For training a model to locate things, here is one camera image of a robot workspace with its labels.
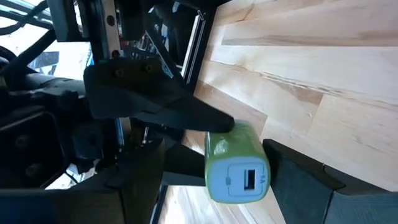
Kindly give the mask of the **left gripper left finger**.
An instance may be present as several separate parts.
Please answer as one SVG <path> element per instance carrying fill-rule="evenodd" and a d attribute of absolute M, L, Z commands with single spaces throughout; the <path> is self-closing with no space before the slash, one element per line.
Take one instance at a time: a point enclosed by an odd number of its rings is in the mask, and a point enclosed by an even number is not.
<path fill-rule="evenodd" d="M 164 140 L 153 140 L 122 156 L 107 187 L 117 191 L 124 223 L 150 223 L 164 170 Z"/>

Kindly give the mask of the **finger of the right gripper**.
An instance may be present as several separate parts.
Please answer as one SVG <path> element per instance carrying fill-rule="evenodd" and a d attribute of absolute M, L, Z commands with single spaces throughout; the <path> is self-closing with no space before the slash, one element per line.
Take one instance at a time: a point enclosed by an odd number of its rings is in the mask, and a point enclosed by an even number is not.
<path fill-rule="evenodd" d="M 85 68 L 84 84 L 96 119 L 133 117 L 176 129 L 227 133 L 234 118 L 187 91 L 154 58 L 114 58 Z"/>
<path fill-rule="evenodd" d="M 204 187 L 204 155 L 179 143 L 168 148 L 165 152 L 162 184 Z"/>

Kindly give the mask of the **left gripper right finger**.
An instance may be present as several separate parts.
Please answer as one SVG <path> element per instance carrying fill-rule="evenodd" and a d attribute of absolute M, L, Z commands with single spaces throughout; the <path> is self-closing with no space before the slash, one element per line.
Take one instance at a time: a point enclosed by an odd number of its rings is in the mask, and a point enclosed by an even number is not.
<path fill-rule="evenodd" d="M 271 188 L 287 224 L 324 223 L 333 192 L 345 186 L 325 165 L 271 139 L 263 149 L 271 166 Z"/>

